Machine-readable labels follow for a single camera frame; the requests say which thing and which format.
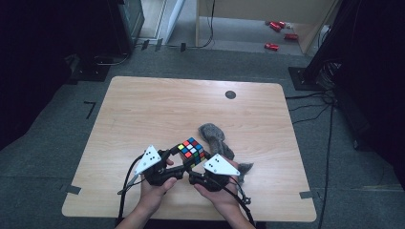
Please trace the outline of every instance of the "human hand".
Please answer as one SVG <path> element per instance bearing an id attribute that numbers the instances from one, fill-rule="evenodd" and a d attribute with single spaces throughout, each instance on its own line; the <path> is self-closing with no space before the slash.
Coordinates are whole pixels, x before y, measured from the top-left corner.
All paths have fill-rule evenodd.
<path id="1" fill-rule="evenodd" d="M 238 163 L 233 160 L 226 159 L 233 167 L 238 168 Z M 229 183 L 225 186 L 230 192 L 238 195 L 236 184 L 234 183 L 237 178 L 232 176 L 229 178 Z M 242 214 L 239 202 L 230 195 L 227 191 L 222 189 L 219 192 L 209 192 L 200 184 L 195 184 L 194 188 L 205 198 L 208 198 L 215 209 L 224 217 L 229 225 L 234 229 L 247 229 L 254 228 L 252 224 Z"/>
<path id="2" fill-rule="evenodd" d="M 170 159 L 167 159 L 166 163 L 168 165 L 174 164 Z M 116 228 L 143 228 L 148 219 L 158 211 L 164 194 L 175 185 L 176 181 L 177 179 L 175 177 L 170 177 L 161 186 L 152 186 L 148 181 L 142 182 L 137 206 Z"/>
<path id="3" fill-rule="evenodd" d="M 167 159 L 166 163 L 167 165 L 174 164 L 170 159 Z M 175 177 L 170 177 L 161 186 L 153 186 L 144 180 L 140 185 L 140 198 L 137 208 L 152 216 L 158 211 L 164 194 L 175 185 L 176 181 Z"/>
<path id="4" fill-rule="evenodd" d="M 238 163 L 233 160 L 226 159 L 233 167 L 238 168 Z M 230 182 L 225 186 L 229 191 L 233 194 L 237 195 L 237 189 L 235 180 L 237 179 L 233 176 L 234 179 L 231 177 L 229 178 Z M 222 189 L 219 192 L 209 192 L 206 190 L 202 185 L 195 184 L 194 188 L 205 198 L 208 198 L 217 211 L 225 217 L 228 213 L 240 211 L 238 201 L 231 196 L 227 191 Z"/>

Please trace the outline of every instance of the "red object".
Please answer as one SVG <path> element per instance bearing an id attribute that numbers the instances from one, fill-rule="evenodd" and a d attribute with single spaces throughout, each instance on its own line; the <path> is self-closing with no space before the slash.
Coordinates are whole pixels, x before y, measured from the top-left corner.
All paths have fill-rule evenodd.
<path id="1" fill-rule="evenodd" d="M 266 43 L 265 44 L 265 49 L 272 50 L 272 51 L 278 51 L 279 46 L 271 43 Z"/>
<path id="2" fill-rule="evenodd" d="M 269 26 L 275 31 L 280 31 L 281 27 L 276 22 L 270 22 Z"/>
<path id="3" fill-rule="evenodd" d="M 285 28 L 285 27 L 286 27 L 286 22 L 277 22 L 277 24 L 278 24 L 281 28 Z"/>
<path id="4" fill-rule="evenodd" d="M 284 39 L 287 40 L 298 40 L 298 35 L 294 33 L 286 33 Z"/>

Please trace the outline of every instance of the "rubik's cube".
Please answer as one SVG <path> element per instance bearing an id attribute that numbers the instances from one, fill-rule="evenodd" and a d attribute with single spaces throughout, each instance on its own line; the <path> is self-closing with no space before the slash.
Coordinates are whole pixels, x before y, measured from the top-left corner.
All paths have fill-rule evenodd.
<path id="1" fill-rule="evenodd" d="M 200 162 L 205 160 L 207 152 L 203 149 L 203 146 L 196 141 L 193 137 L 188 138 L 182 144 L 179 144 L 178 149 L 183 155 L 183 165 L 186 168 L 193 168 Z"/>

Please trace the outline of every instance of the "handheld controller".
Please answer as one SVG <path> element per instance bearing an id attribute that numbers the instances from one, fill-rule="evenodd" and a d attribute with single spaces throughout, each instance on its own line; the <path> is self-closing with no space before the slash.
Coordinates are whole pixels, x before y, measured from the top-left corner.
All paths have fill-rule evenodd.
<path id="1" fill-rule="evenodd" d="M 167 158 L 178 153 L 181 153 L 182 165 L 167 169 Z M 208 160 L 203 165 L 204 174 L 192 171 L 192 168 L 206 159 Z M 140 173 L 144 173 L 149 184 L 161 186 L 170 177 L 182 179 L 184 172 L 189 174 L 190 184 L 199 183 L 210 192 L 222 190 L 229 182 L 229 176 L 240 174 L 222 156 L 211 157 L 197 140 L 190 137 L 170 150 L 156 151 L 152 145 L 149 146 L 135 170 L 135 175 L 138 177 Z"/>

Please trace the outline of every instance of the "floor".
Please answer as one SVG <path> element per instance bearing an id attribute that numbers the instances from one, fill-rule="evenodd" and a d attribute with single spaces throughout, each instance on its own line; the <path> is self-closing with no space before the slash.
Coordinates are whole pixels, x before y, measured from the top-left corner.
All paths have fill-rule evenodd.
<path id="1" fill-rule="evenodd" d="M 142 5 L 145 13 L 145 25 L 143 26 L 140 40 L 149 39 L 151 43 L 157 39 L 166 38 L 171 12 L 175 8 L 175 0 L 143 0 Z M 187 47 L 195 46 L 196 28 L 196 0 L 187 0 L 184 3 L 179 19 L 168 40 L 163 41 L 170 46 L 179 46 L 186 43 Z M 200 17 L 200 39 L 202 46 L 208 41 L 211 18 Z M 272 54 L 308 55 L 314 56 L 318 50 L 317 39 L 306 54 L 303 54 L 297 41 L 284 39 L 284 33 L 293 33 L 292 29 L 283 29 L 277 32 L 265 24 L 265 21 L 240 20 L 215 18 L 212 22 L 213 40 L 206 49 L 240 51 L 240 52 L 266 52 Z M 325 27 L 320 37 L 328 30 Z M 279 46 L 279 50 L 271 51 L 264 48 L 265 43 L 273 43 Z"/>

